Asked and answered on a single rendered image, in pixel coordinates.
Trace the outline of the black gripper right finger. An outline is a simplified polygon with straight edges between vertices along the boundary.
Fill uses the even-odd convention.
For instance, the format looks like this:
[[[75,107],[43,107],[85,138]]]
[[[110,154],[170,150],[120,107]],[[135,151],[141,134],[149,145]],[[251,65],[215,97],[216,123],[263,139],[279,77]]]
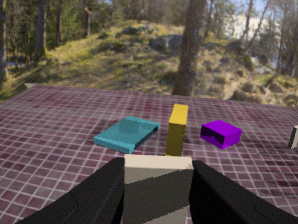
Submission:
[[[190,216],[193,224],[298,224],[298,217],[263,198],[210,165],[193,160]]]

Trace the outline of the teal flat block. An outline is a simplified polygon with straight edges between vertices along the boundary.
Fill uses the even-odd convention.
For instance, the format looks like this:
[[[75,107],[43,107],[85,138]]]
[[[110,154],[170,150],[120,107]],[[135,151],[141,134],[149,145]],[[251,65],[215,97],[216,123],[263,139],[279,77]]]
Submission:
[[[117,149],[117,151],[133,153],[160,128],[160,123],[128,116],[94,137],[93,143]]]

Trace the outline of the yellow rectangular block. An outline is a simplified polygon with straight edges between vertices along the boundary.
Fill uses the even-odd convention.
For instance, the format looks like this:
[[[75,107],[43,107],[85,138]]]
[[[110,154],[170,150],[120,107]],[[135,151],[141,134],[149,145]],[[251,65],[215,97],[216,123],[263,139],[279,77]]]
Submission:
[[[168,147],[166,147],[165,156],[181,156],[186,113],[188,113],[188,105],[174,105],[172,117],[169,121]]]

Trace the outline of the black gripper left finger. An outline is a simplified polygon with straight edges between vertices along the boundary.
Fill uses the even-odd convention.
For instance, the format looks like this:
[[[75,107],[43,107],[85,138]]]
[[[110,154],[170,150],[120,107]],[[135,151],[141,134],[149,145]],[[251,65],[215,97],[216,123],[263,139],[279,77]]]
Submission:
[[[113,157],[52,204],[15,224],[121,224],[125,157]]]

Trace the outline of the purple rectangular block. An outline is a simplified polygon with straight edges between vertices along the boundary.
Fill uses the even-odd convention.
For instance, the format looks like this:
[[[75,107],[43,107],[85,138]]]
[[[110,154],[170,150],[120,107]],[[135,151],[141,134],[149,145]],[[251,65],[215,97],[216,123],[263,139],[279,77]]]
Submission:
[[[230,145],[238,144],[241,140],[242,129],[226,124],[225,121],[217,120],[204,124],[201,128],[201,139],[209,141],[220,149],[229,148]]]

